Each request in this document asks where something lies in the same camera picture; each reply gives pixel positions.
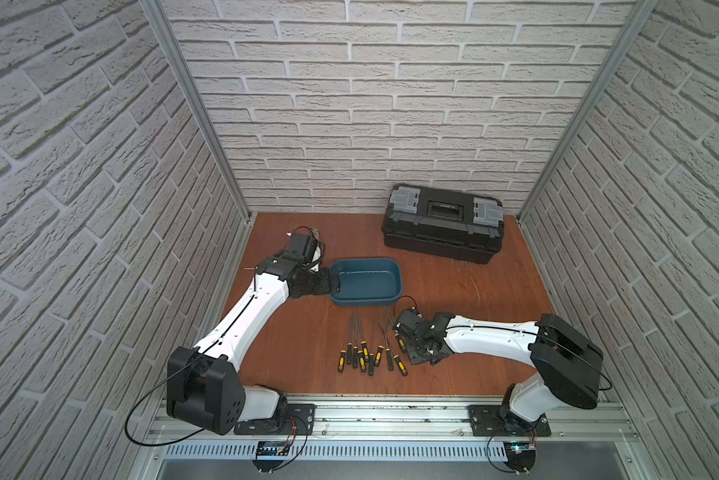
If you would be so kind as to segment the teal plastic storage box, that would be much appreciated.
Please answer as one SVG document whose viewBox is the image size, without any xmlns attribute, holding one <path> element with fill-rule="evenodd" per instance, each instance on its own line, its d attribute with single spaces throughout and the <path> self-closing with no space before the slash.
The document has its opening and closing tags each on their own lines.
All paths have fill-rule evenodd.
<svg viewBox="0 0 719 480">
<path fill-rule="evenodd" d="M 385 257 L 341 259 L 330 266 L 339 290 L 330 298 L 338 307 L 391 306 L 403 294 L 399 264 Z"/>
</svg>

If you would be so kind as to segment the aluminium front rail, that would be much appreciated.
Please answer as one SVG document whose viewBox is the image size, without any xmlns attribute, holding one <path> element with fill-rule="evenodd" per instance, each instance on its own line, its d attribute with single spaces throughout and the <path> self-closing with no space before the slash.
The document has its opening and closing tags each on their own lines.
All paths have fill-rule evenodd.
<svg viewBox="0 0 719 480">
<path fill-rule="evenodd" d="M 201 432 L 164 412 L 155 416 L 147 434 L 158 444 L 158 459 L 256 460 L 259 441 L 287 441 L 287 458 L 347 461 L 488 461 L 505 465 L 503 443 L 533 442 L 539 449 L 551 443 L 611 443 L 619 449 L 639 441 L 623 406 L 601 403 L 593 410 L 561 407 L 547 414 L 551 437 L 475 437 L 469 425 L 469 405 L 498 405 L 495 396 L 347 396 L 293 395 L 289 404 L 315 404 L 313 432 L 289 435 L 223 436 Z"/>
</svg>

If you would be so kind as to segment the file eight yellow black handle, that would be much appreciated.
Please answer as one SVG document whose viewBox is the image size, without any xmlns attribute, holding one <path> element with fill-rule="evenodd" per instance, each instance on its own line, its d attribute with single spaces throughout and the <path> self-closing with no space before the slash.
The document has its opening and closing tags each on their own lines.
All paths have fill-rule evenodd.
<svg viewBox="0 0 719 480">
<path fill-rule="evenodd" d="M 383 342 L 385 342 L 385 354 L 387 354 L 387 367 L 389 371 L 395 370 L 395 362 L 393 361 L 393 352 L 391 351 L 391 342 L 387 337 L 387 326 L 389 326 L 389 312 L 385 310 L 385 320 L 381 320 L 379 328 L 381 328 L 381 335 L 383 336 Z"/>
</svg>

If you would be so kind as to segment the black plastic toolbox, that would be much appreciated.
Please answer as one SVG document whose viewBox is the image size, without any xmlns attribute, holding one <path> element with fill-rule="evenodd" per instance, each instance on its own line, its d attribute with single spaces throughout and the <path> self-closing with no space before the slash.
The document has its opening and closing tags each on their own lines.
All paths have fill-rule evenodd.
<svg viewBox="0 0 719 480">
<path fill-rule="evenodd" d="M 503 248 L 503 204 L 489 196 L 397 184 L 381 232 L 389 248 L 487 264 Z"/>
</svg>

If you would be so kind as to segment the base circuit board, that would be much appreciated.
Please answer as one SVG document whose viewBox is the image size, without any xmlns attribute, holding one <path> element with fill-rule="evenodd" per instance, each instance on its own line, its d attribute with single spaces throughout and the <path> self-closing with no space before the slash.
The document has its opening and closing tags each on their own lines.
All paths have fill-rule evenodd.
<svg viewBox="0 0 719 480">
<path fill-rule="evenodd" d="M 511 441 L 503 443 L 507 462 L 535 459 L 537 448 L 533 442 Z"/>
<path fill-rule="evenodd" d="M 259 441 L 255 450 L 256 460 L 272 461 L 287 458 L 291 450 L 291 443 L 287 441 Z"/>
</svg>

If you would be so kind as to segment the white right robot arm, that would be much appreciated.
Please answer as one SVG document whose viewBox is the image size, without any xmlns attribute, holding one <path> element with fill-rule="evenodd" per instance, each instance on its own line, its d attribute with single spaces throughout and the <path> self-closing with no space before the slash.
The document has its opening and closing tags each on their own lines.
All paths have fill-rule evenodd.
<svg viewBox="0 0 719 480">
<path fill-rule="evenodd" d="M 527 380 L 509 385 L 497 412 L 508 432 L 527 432 L 547 412 L 599 404 L 603 352 L 555 314 L 519 323 L 475 320 L 441 312 L 433 319 L 415 308 L 393 322 L 413 365 L 435 365 L 455 354 L 481 354 L 535 368 Z"/>
</svg>

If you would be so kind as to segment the file nine yellow black handle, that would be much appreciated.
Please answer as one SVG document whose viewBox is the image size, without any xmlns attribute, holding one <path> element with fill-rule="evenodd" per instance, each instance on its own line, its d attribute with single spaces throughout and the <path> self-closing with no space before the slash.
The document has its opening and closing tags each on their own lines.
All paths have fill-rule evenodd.
<svg viewBox="0 0 719 480">
<path fill-rule="evenodd" d="M 397 340 L 395 340 L 395 334 L 393 333 L 393 330 L 391 330 L 391 326 L 387 326 L 387 337 L 389 338 L 389 342 L 391 342 L 391 351 L 393 352 L 393 361 L 395 362 L 395 368 L 401 372 L 401 375 L 403 377 L 407 377 L 409 375 L 409 372 L 407 372 L 407 368 L 405 367 L 405 364 L 403 363 L 403 360 L 401 360 L 401 350 L 399 349 L 399 344 L 397 344 Z"/>
</svg>

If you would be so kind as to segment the right base circuit board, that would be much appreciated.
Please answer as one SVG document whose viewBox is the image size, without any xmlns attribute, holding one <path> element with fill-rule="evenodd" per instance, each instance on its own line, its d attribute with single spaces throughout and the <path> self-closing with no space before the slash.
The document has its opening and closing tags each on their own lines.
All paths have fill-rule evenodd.
<svg viewBox="0 0 719 480">
<path fill-rule="evenodd" d="M 511 441 L 503 443 L 507 462 L 535 459 L 537 448 L 533 442 Z"/>
</svg>

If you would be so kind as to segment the file seven yellow black handle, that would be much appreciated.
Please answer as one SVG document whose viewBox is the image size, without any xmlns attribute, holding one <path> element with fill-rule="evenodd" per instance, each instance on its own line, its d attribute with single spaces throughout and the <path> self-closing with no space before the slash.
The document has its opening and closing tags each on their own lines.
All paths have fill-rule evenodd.
<svg viewBox="0 0 719 480">
<path fill-rule="evenodd" d="M 383 360 L 383 353 L 385 353 L 385 338 L 383 335 L 383 324 L 377 322 L 377 329 L 379 330 L 379 346 L 377 346 L 377 353 L 375 353 L 375 360 L 373 360 L 373 366 L 381 366 L 381 360 Z"/>
</svg>

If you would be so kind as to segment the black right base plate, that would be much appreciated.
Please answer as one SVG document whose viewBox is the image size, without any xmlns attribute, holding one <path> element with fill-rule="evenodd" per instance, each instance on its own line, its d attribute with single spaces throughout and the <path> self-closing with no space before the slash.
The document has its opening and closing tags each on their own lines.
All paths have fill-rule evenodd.
<svg viewBox="0 0 719 480">
<path fill-rule="evenodd" d="M 527 422 L 513 414 L 501 414 L 498 405 L 469 405 L 469 425 L 475 437 L 529 436 L 551 437 L 547 416 L 541 415 L 535 422 Z"/>
</svg>

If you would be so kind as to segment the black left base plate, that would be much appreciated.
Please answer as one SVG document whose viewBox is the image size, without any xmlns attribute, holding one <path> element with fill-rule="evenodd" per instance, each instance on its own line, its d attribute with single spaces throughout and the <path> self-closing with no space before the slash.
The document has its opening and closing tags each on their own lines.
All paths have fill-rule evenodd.
<svg viewBox="0 0 719 480">
<path fill-rule="evenodd" d="M 296 431 L 298 436 L 310 435 L 313 432 L 315 404 L 297 403 L 279 406 L 273 418 L 239 422 L 233 427 L 238 436 L 271 436 L 289 435 Z"/>
</svg>

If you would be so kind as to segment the aluminium corner post left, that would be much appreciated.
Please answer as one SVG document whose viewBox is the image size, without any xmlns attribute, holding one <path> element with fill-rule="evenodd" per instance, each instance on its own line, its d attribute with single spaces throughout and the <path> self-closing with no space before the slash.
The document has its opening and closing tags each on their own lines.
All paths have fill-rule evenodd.
<svg viewBox="0 0 719 480">
<path fill-rule="evenodd" d="M 233 204 L 242 219 L 249 223 L 252 213 L 233 175 L 225 151 L 221 146 L 207 108 L 190 73 L 188 63 L 171 28 L 166 12 L 161 2 L 157 0 L 143 0 L 141 4 L 164 56 L 173 70 L 177 84 L 184 94 L 185 101 L 196 121 L 198 130 L 205 140 L 211 157 L 229 191 Z"/>
</svg>

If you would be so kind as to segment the file ten yellow black handle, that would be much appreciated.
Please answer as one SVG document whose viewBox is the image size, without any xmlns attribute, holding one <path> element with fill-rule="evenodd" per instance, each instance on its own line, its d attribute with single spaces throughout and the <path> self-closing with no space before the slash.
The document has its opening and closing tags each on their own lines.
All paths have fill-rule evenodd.
<svg viewBox="0 0 719 480">
<path fill-rule="evenodd" d="M 389 322 L 389 325 L 391 326 L 391 330 L 393 330 L 393 333 L 395 334 L 395 340 L 397 340 L 397 344 L 399 344 L 399 349 L 401 350 L 401 353 L 407 353 L 407 344 L 403 341 L 403 338 L 401 337 L 401 334 L 397 331 L 397 324 L 395 323 L 395 320 L 393 319 L 393 316 L 391 315 L 391 312 L 387 309 L 387 321 Z"/>
</svg>

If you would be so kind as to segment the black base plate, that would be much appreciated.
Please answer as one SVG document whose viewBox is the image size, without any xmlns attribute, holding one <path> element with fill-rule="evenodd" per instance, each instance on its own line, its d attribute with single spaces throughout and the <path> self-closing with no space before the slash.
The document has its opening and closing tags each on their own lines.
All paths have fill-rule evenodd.
<svg viewBox="0 0 719 480">
<path fill-rule="evenodd" d="M 313 432 L 315 404 L 297 403 L 279 406 L 273 418 L 239 422 L 233 427 L 238 436 L 271 436 L 289 435 L 296 431 L 298 436 L 310 435 Z"/>
<path fill-rule="evenodd" d="M 501 414 L 498 405 L 469 405 L 469 425 L 475 437 L 529 436 L 551 437 L 547 416 L 541 415 L 535 422 L 527 422 L 513 414 Z"/>
</svg>

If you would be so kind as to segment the aluminium corner post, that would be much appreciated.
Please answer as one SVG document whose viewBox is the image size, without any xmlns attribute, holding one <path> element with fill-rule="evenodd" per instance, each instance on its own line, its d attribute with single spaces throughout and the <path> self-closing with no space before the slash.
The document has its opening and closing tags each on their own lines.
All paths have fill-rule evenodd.
<svg viewBox="0 0 719 480">
<path fill-rule="evenodd" d="M 184 94 L 185 101 L 196 121 L 198 130 L 205 140 L 211 157 L 229 191 L 233 204 L 242 219 L 249 223 L 252 213 L 233 175 L 225 151 L 221 146 L 207 108 L 190 73 L 188 63 L 171 28 L 166 12 L 161 2 L 157 0 L 143 0 L 141 4 L 164 56 L 173 70 L 177 84 Z"/>
<path fill-rule="evenodd" d="M 587 87 L 585 95 L 581 98 L 581 103 L 579 103 L 579 106 L 575 109 L 571 121 L 569 121 L 569 124 L 565 127 L 565 131 L 563 131 L 563 135 L 561 135 L 561 138 L 557 141 L 555 149 L 551 151 L 551 157 L 549 157 L 549 161 L 545 163 L 545 168 L 541 170 L 541 175 L 539 175 L 537 182 L 533 185 L 533 189 L 529 192 L 529 197 L 527 197 L 527 200 L 525 200 L 525 203 L 521 206 L 521 210 L 517 213 L 517 222 L 519 222 L 519 224 L 523 224 L 523 221 L 531 214 L 531 210 L 533 210 L 535 203 L 539 200 L 539 196 L 543 193 L 545 185 L 551 180 L 551 176 L 553 176 L 553 173 L 557 170 L 557 166 L 559 166 L 559 163 L 563 160 L 567 149 L 573 145 L 573 141 L 575 141 L 575 137 L 577 137 L 581 126 L 585 124 L 591 112 L 599 105 L 601 97 L 603 97 L 603 94 L 607 91 L 607 87 L 611 84 L 611 80 L 615 77 L 615 72 L 617 72 L 617 69 L 621 66 L 621 62 L 623 62 L 627 53 L 631 51 L 633 44 L 635 44 L 639 34 L 643 31 L 643 28 L 645 28 L 645 24 L 649 21 L 657 4 L 659 4 L 659 0 L 641 0 L 635 2 L 635 6 L 633 6 L 633 9 L 629 12 L 629 16 L 627 16 L 623 28 L 621 28 L 617 39 L 615 39 L 615 43 L 613 43 L 613 46 L 611 46 L 611 49 L 607 52 L 607 56 L 605 56 L 603 64 L 601 64 L 601 67 L 597 70 L 597 74 L 593 77 L 591 85 Z"/>
</svg>

